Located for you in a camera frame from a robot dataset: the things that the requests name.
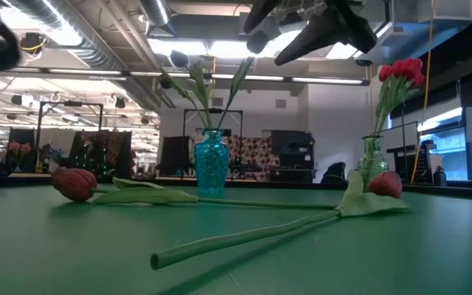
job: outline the blue vase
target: blue vase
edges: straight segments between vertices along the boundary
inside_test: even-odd
[[[221,197],[229,169],[229,147],[221,129],[205,129],[205,140],[194,148],[194,168],[201,196]]]

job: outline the clear glass vase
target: clear glass vase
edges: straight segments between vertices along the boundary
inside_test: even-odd
[[[365,136],[362,139],[364,140],[364,156],[358,162],[358,172],[364,181],[365,189],[376,175],[389,171],[389,164],[380,151],[380,144],[384,137]]]
[[[221,129],[205,129],[205,140],[194,148],[194,169],[201,196],[221,197],[229,169],[229,147]]]

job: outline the bouquet of flowers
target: bouquet of flowers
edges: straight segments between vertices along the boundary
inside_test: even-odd
[[[17,143],[17,142],[11,142],[8,145],[8,151],[14,156],[16,159],[16,168],[19,170],[19,166],[21,164],[21,161],[23,161],[23,157],[30,152],[32,148],[30,147],[30,144],[25,143]]]
[[[384,127],[387,116],[400,104],[418,93],[425,80],[422,61],[408,59],[397,61],[392,66],[383,66],[379,79],[383,82],[376,107],[376,124],[372,135],[377,136]]]

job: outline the green glass vase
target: green glass vase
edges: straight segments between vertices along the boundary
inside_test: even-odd
[[[364,189],[367,184],[373,180],[376,175],[389,171],[389,164],[385,161],[380,144],[382,136],[365,136],[364,140],[364,156],[358,162],[358,172],[364,181]]]

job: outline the cable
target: cable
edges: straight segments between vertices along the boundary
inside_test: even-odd
[[[238,10],[238,7],[239,7],[240,5],[242,5],[242,4],[239,3],[238,5],[236,5],[236,8],[234,8],[233,16],[236,16],[236,11]]]
[[[107,28],[103,28],[103,26],[102,26],[102,12],[103,12],[103,8],[99,8],[99,12],[98,12],[98,24],[99,24],[99,28],[100,28],[103,32],[108,32],[110,29],[112,29],[112,27],[114,27],[114,24],[109,25]]]
[[[31,47],[31,48],[24,48],[20,45],[20,48],[21,48],[21,50],[25,50],[25,51],[33,51],[33,50],[37,50],[37,49],[41,48],[43,45],[45,45],[46,42],[47,42],[47,38],[43,38],[43,41],[39,45],[36,45],[34,47]]]
[[[431,44],[433,43],[433,19],[434,13],[436,12],[436,0],[433,0],[433,10],[431,12],[431,22],[429,24],[429,52],[427,53],[427,73],[425,77],[425,97],[422,122],[425,122],[425,109],[427,108],[427,101],[429,99],[429,80],[431,78]],[[411,184],[415,182],[416,167],[418,166],[418,157],[420,156],[420,148],[422,146],[420,143],[420,138],[422,138],[422,130],[420,130],[420,134],[418,135],[418,150],[416,151],[415,155],[415,166],[413,167]]]

